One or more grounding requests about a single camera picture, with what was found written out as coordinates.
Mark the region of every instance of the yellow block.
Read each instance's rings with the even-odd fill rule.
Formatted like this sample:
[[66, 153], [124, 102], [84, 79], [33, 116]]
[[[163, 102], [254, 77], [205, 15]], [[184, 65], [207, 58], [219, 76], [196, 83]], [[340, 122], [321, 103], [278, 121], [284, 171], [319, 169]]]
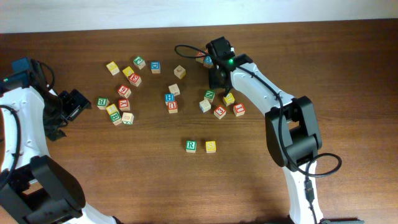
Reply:
[[118, 108], [115, 106], [115, 104], [109, 105], [106, 107], [106, 111], [108, 112], [109, 115], [118, 112]]

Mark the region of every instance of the alphabet block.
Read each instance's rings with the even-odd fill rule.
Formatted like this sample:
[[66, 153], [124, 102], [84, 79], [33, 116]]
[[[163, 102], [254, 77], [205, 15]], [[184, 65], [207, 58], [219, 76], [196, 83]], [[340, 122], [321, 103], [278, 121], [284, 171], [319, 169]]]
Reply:
[[142, 57], [138, 56], [136, 59], [133, 60], [134, 65], [139, 68], [140, 70], [145, 67], [145, 61]]
[[138, 87], [141, 84], [141, 77], [139, 75], [133, 73], [129, 77], [129, 82], [130, 82], [130, 84]]
[[187, 152], [195, 153], [197, 151], [197, 142], [196, 141], [187, 141], [187, 146], [185, 148]]
[[98, 98], [97, 107], [100, 110], [106, 110], [106, 107], [109, 105], [109, 100], [107, 98]]
[[216, 152], [216, 142], [215, 142], [215, 141], [208, 141], [208, 142], [206, 142], [206, 152], [207, 152], [207, 153], [214, 153], [214, 152]]
[[235, 103], [235, 98], [232, 95], [232, 93], [228, 93], [228, 95], [226, 95], [226, 97], [223, 97], [223, 101], [226, 106], [229, 106], [229, 105]]
[[185, 71], [185, 68], [183, 68], [181, 65], [174, 69], [174, 75], [179, 79], [182, 79], [186, 74], [187, 71]]
[[205, 100], [208, 100], [210, 103], [213, 102], [216, 92], [213, 90], [207, 90], [205, 93]]
[[211, 109], [211, 104], [209, 103], [208, 100], [203, 100], [199, 102], [199, 107], [202, 110], [202, 112], [206, 112]]
[[178, 96], [180, 94], [180, 89], [178, 88], [177, 84], [170, 85], [169, 90], [171, 93], [173, 93], [174, 96]]
[[153, 74], [159, 74], [160, 73], [160, 62], [151, 62], [150, 70]]
[[117, 73], [120, 72], [118, 66], [114, 62], [107, 64], [106, 67], [108, 68], [108, 70], [111, 72], [112, 75], [116, 75]]
[[123, 74], [127, 79], [129, 79], [130, 75], [132, 75], [133, 73], [134, 73], [134, 71], [132, 70], [132, 68], [130, 66], [123, 69]]
[[218, 106], [218, 107], [214, 110], [214, 115], [215, 115], [218, 119], [223, 118], [223, 116], [225, 116], [225, 114], [226, 114], [226, 109], [223, 108], [222, 106]]
[[246, 109], [244, 108], [243, 103], [234, 105], [234, 114], [235, 114], [235, 116], [244, 115], [245, 111], [246, 111]]
[[167, 105], [169, 105], [169, 102], [174, 101], [174, 95], [172, 93], [165, 94], [164, 100], [166, 101], [166, 106], [167, 106]]
[[178, 107], [177, 107], [177, 102], [169, 102], [167, 104], [167, 107], [169, 108], [169, 113], [178, 113]]
[[125, 97], [126, 99], [129, 98], [130, 94], [131, 94], [131, 90], [129, 87], [125, 86], [125, 85], [121, 85], [118, 93], [120, 96]]
[[134, 115], [132, 113], [123, 113], [122, 122], [123, 124], [132, 124]]
[[129, 111], [130, 110], [130, 102], [129, 100], [119, 100], [119, 110], [120, 111]]

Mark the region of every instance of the letter on block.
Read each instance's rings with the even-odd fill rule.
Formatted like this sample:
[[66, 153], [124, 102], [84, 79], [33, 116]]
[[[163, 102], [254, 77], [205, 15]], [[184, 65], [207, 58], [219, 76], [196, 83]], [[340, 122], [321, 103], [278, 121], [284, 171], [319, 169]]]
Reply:
[[132, 75], [133, 73], [134, 73], [134, 71], [132, 70], [132, 68], [130, 66], [123, 69], [123, 74], [127, 79], [129, 79], [130, 75]]
[[115, 112], [115, 113], [111, 114], [109, 117], [111, 118], [111, 121], [114, 125], [118, 125], [118, 124], [122, 123], [122, 118], [120, 117], [119, 112]]
[[119, 110], [120, 111], [129, 111], [130, 110], [130, 102], [129, 100], [119, 100]]
[[180, 94], [180, 89], [177, 84], [169, 86], [170, 93], [173, 93], [174, 96], [178, 96]]
[[132, 124], [134, 120], [134, 115], [132, 113], [123, 113], [122, 122], [123, 124]]
[[195, 153], [197, 151], [197, 142], [196, 141], [187, 141], [187, 147], [185, 148], [187, 152]]
[[129, 77], [129, 82], [130, 82], [130, 84], [138, 87], [141, 84], [141, 77], [139, 75], [133, 73]]
[[216, 92], [213, 90], [207, 90], [205, 93], [205, 100], [208, 100], [210, 103], [213, 102]]
[[229, 106], [229, 105], [235, 103], [235, 98], [232, 95], [232, 93], [228, 93], [228, 95], [226, 95], [226, 97], [223, 98], [223, 101], [225, 103], [225, 106]]
[[160, 73], [160, 62], [151, 62], [150, 70], [153, 74], [159, 74]]
[[145, 67], [145, 61], [142, 57], [138, 56], [136, 59], [133, 60], [134, 65], [139, 68], [140, 70]]
[[174, 75], [179, 79], [182, 79], [186, 74], [187, 71], [185, 71], [185, 68], [183, 68], [181, 65], [174, 69]]
[[120, 72], [118, 66], [114, 62], [107, 64], [106, 67], [108, 68], [108, 70], [111, 72], [112, 75], [116, 75], [117, 73]]
[[223, 118], [223, 116], [225, 116], [225, 114], [226, 114], [226, 109], [223, 108], [222, 106], [218, 106], [218, 107], [214, 110], [214, 115], [215, 115], [218, 119]]
[[206, 152], [207, 153], [216, 152], [216, 142], [215, 141], [206, 142]]
[[109, 100], [107, 98], [98, 98], [97, 107], [100, 110], [106, 110], [106, 107], [109, 105]]
[[177, 107], [177, 102], [169, 102], [167, 104], [167, 107], [169, 108], [169, 113], [178, 113], [178, 107]]
[[243, 103], [237, 104], [234, 106], [234, 114], [235, 116], [241, 116], [244, 115], [244, 112], [246, 109], [243, 106]]
[[130, 94], [131, 94], [131, 90], [129, 87], [125, 86], [125, 85], [121, 85], [118, 93], [120, 96], [125, 97], [126, 99], [129, 98]]
[[164, 100], [166, 101], [166, 106], [167, 106], [167, 105], [169, 105], [169, 102], [174, 101], [174, 95], [172, 93], [165, 94]]
[[108, 112], [109, 115], [111, 115], [115, 112], [118, 112], [118, 108], [114, 104], [112, 104], [106, 107], [106, 111]]
[[202, 112], [206, 112], [211, 109], [211, 104], [209, 103], [208, 100], [203, 100], [203, 101], [199, 102], [199, 107]]

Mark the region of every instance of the wire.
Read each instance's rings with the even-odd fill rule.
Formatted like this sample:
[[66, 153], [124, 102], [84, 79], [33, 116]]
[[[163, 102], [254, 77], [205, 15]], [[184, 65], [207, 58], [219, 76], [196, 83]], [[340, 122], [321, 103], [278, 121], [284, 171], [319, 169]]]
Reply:
[[19, 118], [18, 118], [18, 114], [17, 114], [16, 110], [14, 110], [11, 107], [6, 106], [6, 105], [0, 105], [0, 108], [9, 110], [11, 112], [11, 114], [14, 116], [15, 122], [17, 124], [17, 147], [15, 150], [14, 162], [12, 162], [12, 166], [10, 168], [10, 171], [9, 171], [5, 181], [0, 185], [0, 191], [1, 191], [6, 186], [6, 184], [11, 180], [11, 176], [17, 167], [18, 159], [20, 156], [19, 153], [21, 151], [21, 124], [19, 122]]
[[44, 62], [39, 62], [41, 65], [44, 65], [44, 67], [46, 67], [50, 72], [51, 72], [51, 76], [52, 76], [52, 81], [49, 85], [49, 90], [51, 90], [54, 87], [55, 84], [55, 74], [54, 71], [52, 70], [52, 68], [50, 66], [48, 66], [46, 63]]

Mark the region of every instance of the wood grain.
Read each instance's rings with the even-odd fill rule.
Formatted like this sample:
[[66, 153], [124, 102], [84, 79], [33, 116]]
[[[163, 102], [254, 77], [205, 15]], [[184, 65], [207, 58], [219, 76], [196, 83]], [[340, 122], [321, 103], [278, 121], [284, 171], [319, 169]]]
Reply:
[[[280, 167], [271, 159], [264, 117], [242, 94], [244, 116], [232, 106], [218, 120], [199, 102], [208, 89], [207, 69], [177, 56], [176, 44], [203, 47], [224, 35], [237, 53], [254, 59], [263, 74], [295, 96], [314, 103], [323, 138], [322, 152], [343, 158], [341, 170], [318, 179], [326, 218], [358, 217], [366, 223], [398, 219], [398, 20], [307, 22], [245, 26], [99, 30], [0, 35], [0, 71], [30, 56], [56, 72], [55, 89], [80, 90], [92, 103], [99, 96], [120, 99], [120, 73], [105, 65], [133, 66], [132, 58], [159, 60], [162, 73], [146, 66], [132, 86], [132, 126], [114, 126], [95, 106], [63, 130], [67, 138], [48, 141], [49, 151], [82, 185], [87, 202], [124, 223], [238, 223], [289, 214], [289, 196]], [[187, 76], [179, 80], [173, 69]], [[164, 104], [177, 83], [178, 113]], [[213, 108], [222, 104], [221, 90]], [[196, 154], [186, 140], [198, 141]], [[217, 153], [206, 154], [205, 141]], [[335, 165], [320, 160], [318, 172]], [[14, 223], [0, 209], [1, 223]]]

